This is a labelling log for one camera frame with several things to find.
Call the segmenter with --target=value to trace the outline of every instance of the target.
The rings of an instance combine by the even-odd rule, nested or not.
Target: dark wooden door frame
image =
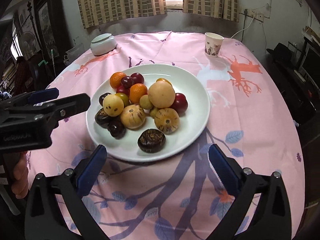
[[[66,28],[66,21],[64,17],[62,0],[33,0],[34,6],[34,18],[36,22],[36,28],[38,30],[39,39],[41,42],[41,47],[43,49],[43,55],[46,61],[51,62],[46,45],[44,42],[44,37],[41,31],[41,25],[39,21],[38,10],[47,2],[49,19],[53,32],[54,41],[59,52],[59,56],[54,57],[55,64],[63,64],[63,56],[66,51],[71,49],[72,46],[69,40],[68,30]]]

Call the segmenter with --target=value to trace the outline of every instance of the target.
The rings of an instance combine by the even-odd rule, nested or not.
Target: metal bolt
[[[64,116],[66,115],[66,111],[65,111],[64,109],[62,109],[62,110],[60,111],[60,115],[61,115],[62,117],[64,117]]]
[[[281,177],[281,174],[280,174],[280,172],[275,171],[273,173],[273,176],[275,176],[277,179],[279,179]]]
[[[67,176],[70,176],[72,173],[73,173],[73,169],[66,169],[64,171],[64,174],[67,175]]]
[[[243,169],[243,172],[244,172],[245,174],[247,174],[247,175],[250,175],[250,174],[252,173],[252,170],[249,169],[249,168],[244,168],[244,169]]]
[[[36,175],[36,179],[41,179],[42,177],[43,177],[43,173],[38,173],[37,175]]]
[[[37,114],[33,119],[36,121],[36,120],[41,119],[43,117],[44,117],[43,114]]]

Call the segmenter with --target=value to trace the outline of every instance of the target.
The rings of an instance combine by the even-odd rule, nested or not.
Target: black fruit
[[[156,129],[145,130],[138,139],[138,146],[146,153],[156,153],[164,147],[165,135]]]
[[[121,139],[125,135],[126,128],[119,119],[115,119],[109,123],[108,131],[110,132],[112,137]]]
[[[100,125],[102,128],[107,129],[109,122],[114,120],[114,117],[107,115],[103,108],[101,108],[94,116],[94,119],[98,125]]]
[[[104,100],[104,98],[107,96],[107,95],[111,95],[111,93],[105,93],[105,94],[103,94],[103,95],[101,95],[100,97],[99,97],[99,104],[101,105],[101,106],[103,106],[103,100]]]

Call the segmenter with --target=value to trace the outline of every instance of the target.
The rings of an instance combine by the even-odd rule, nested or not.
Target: table
[[[92,96],[116,71],[140,64],[171,64],[202,82],[212,108],[204,132],[179,155],[143,165],[108,157],[83,202],[110,239],[209,236],[233,201],[209,166],[207,152],[212,143],[257,174],[282,174],[294,236],[304,209],[299,138],[283,98],[253,54],[241,42],[225,39],[219,57],[208,58],[205,37],[199,33],[129,33],[116,40],[117,47],[103,56],[85,52],[49,87],[57,87],[60,98],[79,93]],[[92,153],[85,113],[61,121],[52,132],[52,142],[48,149],[28,153],[30,185],[37,173],[61,174]],[[258,199],[253,199],[238,232],[249,225]],[[58,202],[69,228],[78,232],[61,196]]]

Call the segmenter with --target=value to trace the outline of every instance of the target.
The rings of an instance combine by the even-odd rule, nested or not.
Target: white plate
[[[172,134],[166,135],[164,148],[154,154],[143,152],[138,147],[138,138],[146,129],[156,129],[154,120],[147,115],[145,124],[138,130],[129,130],[119,140],[114,139],[107,129],[100,127],[94,120],[95,114],[102,108],[99,97],[104,93],[115,93],[109,80],[105,81],[91,98],[91,105],[86,113],[86,124],[91,139],[97,146],[102,144],[108,154],[130,162],[152,162],[168,158],[181,152],[193,143],[204,130],[210,113],[210,99],[207,90],[199,80],[188,71],[172,65],[148,64],[128,68],[123,71],[130,76],[141,73],[144,84],[149,88],[158,78],[165,78],[172,83],[176,93],[183,93],[188,101],[188,109],[180,117],[180,126]]]

